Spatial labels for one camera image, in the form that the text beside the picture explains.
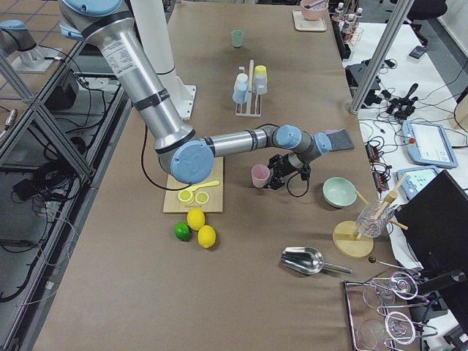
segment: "wooden cutting board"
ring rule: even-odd
[[[202,184],[208,183],[209,181],[219,181],[219,185],[210,186],[206,188],[199,188],[194,192],[196,195],[198,192],[206,192],[210,200],[201,205],[196,201],[190,204],[184,204],[178,199],[178,192],[166,191],[164,198],[164,206],[162,212],[165,214],[183,214],[190,211],[193,208],[199,208],[203,212],[222,212],[222,194],[223,194],[223,175],[224,175],[224,157],[218,157],[214,160],[213,172],[210,176],[205,179]],[[174,179],[171,175],[167,177],[167,188],[178,189],[183,188],[186,184],[180,183]]]

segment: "round wooden base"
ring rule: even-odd
[[[360,235],[354,221],[344,221],[333,229],[336,248],[348,257],[363,258],[372,252],[374,239]]]

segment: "office chair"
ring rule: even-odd
[[[398,0],[390,0],[390,2],[396,4]],[[427,39],[420,33],[422,25],[414,23],[414,21],[438,18],[446,12],[447,4],[445,0],[415,0],[408,12],[407,20],[423,46],[427,46]]]

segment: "power strip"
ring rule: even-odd
[[[380,160],[379,151],[375,146],[365,143],[364,147],[366,148],[367,159],[369,162],[378,162]]]
[[[384,181],[382,175],[375,170],[372,171],[372,178],[374,179],[374,184],[378,192],[389,190],[388,183]]]

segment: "pink cup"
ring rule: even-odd
[[[270,178],[270,169],[265,165],[255,165],[252,167],[252,183],[256,188],[263,188]]]

